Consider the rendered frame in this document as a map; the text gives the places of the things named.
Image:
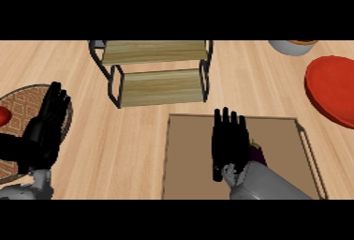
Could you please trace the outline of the wooden tiered shelf black frame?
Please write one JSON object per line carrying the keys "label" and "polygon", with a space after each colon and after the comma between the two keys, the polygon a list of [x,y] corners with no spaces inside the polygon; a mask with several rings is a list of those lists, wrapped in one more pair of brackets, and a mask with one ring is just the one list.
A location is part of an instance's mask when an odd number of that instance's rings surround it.
{"label": "wooden tiered shelf black frame", "polygon": [[[108,81],[108,97],[120,109],[208,101],[211,40],[90,40],[89,52]],[[182,61],[196,61],[198,67],[123,71],[123,65]]]}

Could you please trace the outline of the grey bowl with orange content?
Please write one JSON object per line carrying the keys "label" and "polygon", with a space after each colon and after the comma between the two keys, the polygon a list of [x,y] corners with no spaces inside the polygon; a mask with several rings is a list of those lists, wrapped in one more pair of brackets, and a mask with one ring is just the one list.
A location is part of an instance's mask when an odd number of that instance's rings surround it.
{"label": "grey bowl with orange content", "polygon": [[316,40],[270,40],[273,48],[289,56],[306,55],[317,44]]}

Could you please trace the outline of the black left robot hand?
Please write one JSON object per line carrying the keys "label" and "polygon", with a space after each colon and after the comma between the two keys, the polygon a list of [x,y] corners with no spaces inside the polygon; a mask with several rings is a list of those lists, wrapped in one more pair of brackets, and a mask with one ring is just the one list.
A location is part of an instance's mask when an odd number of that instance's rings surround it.
{"label": "black left robot hand", "polygon": [[22,136],[0,133],[0,159],[16,163],[19,174],[50,170],[56,163],[70,102],[61,83],[52,82],[39,115],[31,119]]}

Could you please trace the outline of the round woven patterned placemat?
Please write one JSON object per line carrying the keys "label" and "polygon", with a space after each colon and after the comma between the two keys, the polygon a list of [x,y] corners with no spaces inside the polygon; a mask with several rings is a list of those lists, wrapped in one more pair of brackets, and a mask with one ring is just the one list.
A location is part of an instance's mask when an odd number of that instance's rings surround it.
{"label": "round woven patterned placemat", "polygon": [[[36,84],[13,90],[0,97],[0,106],[11,110],[9,123],[0,127],[0,133],[21,137],[31,119],[39,115],[43,98],[50,85]],[[70,102],[65,120],[61,127],[61,142],[70,130],[72,120],[72,102]],[[0,185],[19,179],[27,174],[18,173],[18,165],[13,161],[0,159]]]}

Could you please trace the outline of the red round plate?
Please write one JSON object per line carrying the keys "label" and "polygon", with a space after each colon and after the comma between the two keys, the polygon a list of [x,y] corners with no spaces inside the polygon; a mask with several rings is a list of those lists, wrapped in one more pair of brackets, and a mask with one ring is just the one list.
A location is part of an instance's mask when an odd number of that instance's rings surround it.
{"label": "red round plate", "polygon": [[306,69],[304,89],[320,114],[354,129],[354,60],[335,55],[319,57]]}

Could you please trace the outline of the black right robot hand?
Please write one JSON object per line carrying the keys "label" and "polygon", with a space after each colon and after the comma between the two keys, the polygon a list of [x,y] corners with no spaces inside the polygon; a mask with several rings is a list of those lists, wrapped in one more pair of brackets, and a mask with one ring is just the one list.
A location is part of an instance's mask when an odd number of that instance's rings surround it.
{"label": "black right robot hand", "polygon": [[249,131],[244,115],[230,112],[229,108],[214,110],[211,134],[213,180],[223,180],[221,170],[233,165],[236,173],[242,173],[249,161]]}

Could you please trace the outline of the red round fruit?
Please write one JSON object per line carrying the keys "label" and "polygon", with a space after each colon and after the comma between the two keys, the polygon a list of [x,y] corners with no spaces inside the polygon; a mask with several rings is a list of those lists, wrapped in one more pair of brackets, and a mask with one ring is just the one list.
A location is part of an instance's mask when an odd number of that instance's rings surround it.
{"label": "red round fruit", "polygon": [[5,126],[12,120],[12,112],[11,110],[0,106],[0,127]]}

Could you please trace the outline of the brown rectangular tray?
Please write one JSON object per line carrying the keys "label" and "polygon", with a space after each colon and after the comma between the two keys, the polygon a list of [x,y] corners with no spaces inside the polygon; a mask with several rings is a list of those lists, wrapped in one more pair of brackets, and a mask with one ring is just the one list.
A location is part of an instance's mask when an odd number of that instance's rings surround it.
{"label": "brown rectangular tray", "polygon": [[[230,196],[226,183],[213,181],[210,115],[173,114],[165,140],[165,200],[223,200]],[[289,117],[247,118],[251,139],[261,146],[270,169],[314,199],[328,192],[322,181],[307,133]]]}

